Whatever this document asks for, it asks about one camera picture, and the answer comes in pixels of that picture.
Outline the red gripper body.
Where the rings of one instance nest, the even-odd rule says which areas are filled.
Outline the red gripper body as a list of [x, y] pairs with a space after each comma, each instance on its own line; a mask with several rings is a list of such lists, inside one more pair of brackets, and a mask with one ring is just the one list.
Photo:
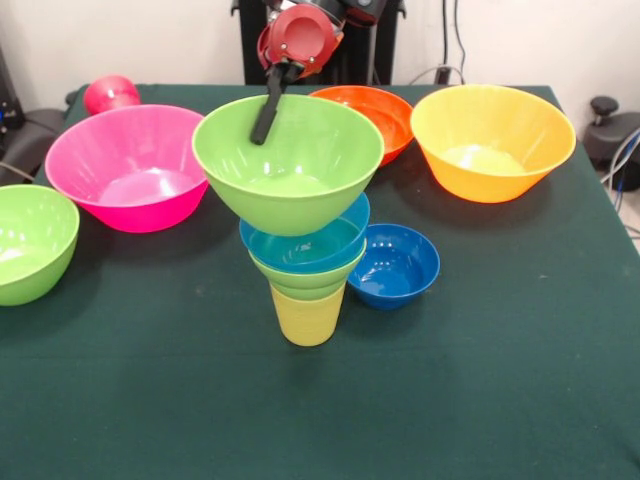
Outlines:
[[321, 72], [344, 36], [345, 19], [320, 5], [288, 5], [272, 13], [257, 41], [265, 71], [292, 65], [294, 78]]

